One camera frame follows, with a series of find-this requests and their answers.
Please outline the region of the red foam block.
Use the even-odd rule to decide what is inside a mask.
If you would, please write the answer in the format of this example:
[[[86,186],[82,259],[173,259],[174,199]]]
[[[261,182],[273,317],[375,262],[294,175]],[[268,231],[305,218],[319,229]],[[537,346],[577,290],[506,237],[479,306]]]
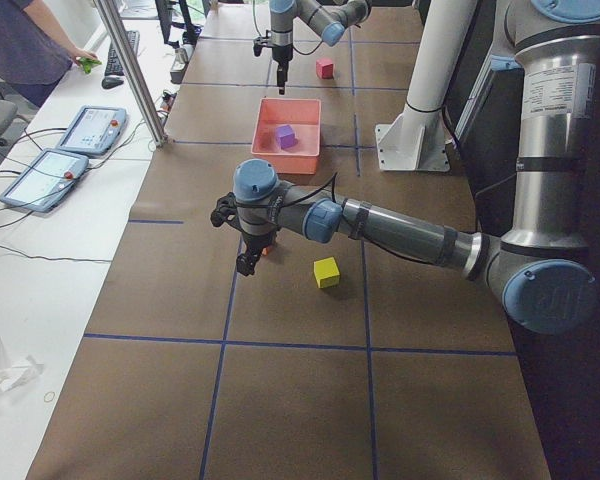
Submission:
[[[316,76],[319,79],[334,78],[334,62],[330,58],[319,58],[315,62]]]

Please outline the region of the purple foam block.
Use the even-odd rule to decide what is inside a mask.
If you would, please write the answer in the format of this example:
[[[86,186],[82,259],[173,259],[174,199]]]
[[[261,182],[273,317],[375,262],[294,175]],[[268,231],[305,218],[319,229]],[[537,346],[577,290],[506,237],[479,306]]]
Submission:
[[[290,124],[282,124],[275,128],[275,140],[280,149],[287,150],[297,144],[295,130]]]

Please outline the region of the yellow foam block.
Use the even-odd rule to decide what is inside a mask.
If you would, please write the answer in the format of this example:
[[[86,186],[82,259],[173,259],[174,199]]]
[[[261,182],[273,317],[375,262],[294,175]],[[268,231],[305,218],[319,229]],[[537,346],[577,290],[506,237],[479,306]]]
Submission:
[[[315,260],[313,273],[319,289],[333,287],[340,282],[340,270],[334,257]]]

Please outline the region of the pink plastic bin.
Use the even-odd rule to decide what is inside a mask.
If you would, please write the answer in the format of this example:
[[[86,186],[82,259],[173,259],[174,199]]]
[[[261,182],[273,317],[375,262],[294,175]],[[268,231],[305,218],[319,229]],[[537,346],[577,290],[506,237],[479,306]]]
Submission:
[[[321,102],[318,99],[263,98],[251,154],[278,173],[312,175],[321,148]]]

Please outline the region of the far teach pendant tablet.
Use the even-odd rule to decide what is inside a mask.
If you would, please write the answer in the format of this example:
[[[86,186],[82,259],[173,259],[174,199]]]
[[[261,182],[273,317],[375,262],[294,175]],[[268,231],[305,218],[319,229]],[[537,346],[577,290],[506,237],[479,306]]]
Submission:
[[[127,123],[124,108],[84,105],[56,145],[62,151],[98,157],[111,149]]]

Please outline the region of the teach pendant tablet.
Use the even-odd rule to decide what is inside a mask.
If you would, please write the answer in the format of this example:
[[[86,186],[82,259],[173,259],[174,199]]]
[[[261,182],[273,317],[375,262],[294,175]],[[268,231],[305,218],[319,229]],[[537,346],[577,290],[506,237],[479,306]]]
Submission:
[[[56,145],[62,151],[98,157],[111,149],[127,123],[124,108],[84,105]]]
[[[0,201],[9,207],[49,212],[70,193],[88,166],[85,155],[45,149],[3,191]]]

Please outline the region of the black computer mouse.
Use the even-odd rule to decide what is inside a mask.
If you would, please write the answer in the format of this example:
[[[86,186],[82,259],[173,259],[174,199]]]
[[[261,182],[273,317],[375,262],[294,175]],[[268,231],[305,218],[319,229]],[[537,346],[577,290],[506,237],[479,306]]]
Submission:
[[[101,81],[104,90],[110,90],[124,84],[124,79],[119,76],[105,76]]]

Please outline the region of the near teach pendant tablet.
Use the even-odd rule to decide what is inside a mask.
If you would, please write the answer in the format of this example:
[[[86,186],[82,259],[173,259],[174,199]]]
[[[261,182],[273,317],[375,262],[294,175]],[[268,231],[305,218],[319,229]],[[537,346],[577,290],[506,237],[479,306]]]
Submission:
[[[70,193],[88,166],[85,155],[45,149],[3,191],[0,201],[9,207],[49,212]]]

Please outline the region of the green object on desk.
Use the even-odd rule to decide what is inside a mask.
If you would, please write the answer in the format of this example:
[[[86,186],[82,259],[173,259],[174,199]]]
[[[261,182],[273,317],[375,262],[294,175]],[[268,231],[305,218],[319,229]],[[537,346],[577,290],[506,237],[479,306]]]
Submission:
[[[79,57],[77,59],[77,65],[84,74],[90,74],[94,68],[100,66],[102,62],[98,59]]]

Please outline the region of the person in purple shirt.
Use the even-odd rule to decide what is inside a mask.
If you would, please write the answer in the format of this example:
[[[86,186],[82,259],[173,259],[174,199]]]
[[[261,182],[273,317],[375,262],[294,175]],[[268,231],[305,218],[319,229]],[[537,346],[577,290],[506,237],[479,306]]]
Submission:
[[[98,57],[72,42],[45,2],[0,0],[0,78],[33,105],[82,59]]]

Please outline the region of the crumpled white paper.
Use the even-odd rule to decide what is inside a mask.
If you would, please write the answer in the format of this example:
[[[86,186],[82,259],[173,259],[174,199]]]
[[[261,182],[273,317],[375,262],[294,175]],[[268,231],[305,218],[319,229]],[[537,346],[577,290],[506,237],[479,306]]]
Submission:
[[[28,355],[21,363],[14,362],[0,337],[0,399],[9,392],[24,387],[45,371],[45,365]]]

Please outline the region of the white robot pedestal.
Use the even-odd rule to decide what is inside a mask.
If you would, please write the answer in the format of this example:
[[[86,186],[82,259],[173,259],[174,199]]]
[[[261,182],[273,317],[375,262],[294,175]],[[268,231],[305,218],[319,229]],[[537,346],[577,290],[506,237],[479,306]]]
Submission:
[[[404,109],[392,123],[376,126],[381,170],[450,169],[442,111],[476,6],[476,0],[430,3]]]

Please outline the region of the aluminium frame post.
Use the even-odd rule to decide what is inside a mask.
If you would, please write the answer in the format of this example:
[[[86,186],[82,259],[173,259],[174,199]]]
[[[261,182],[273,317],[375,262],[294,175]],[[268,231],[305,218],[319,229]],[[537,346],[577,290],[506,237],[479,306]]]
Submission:
[[[94,0],[94,5],[120,58],[125,76],[152,140],[155,146],[160,148],[167,140],[167,134],[158,116],[136,54],[128,40],[118,8],[113,0]]]

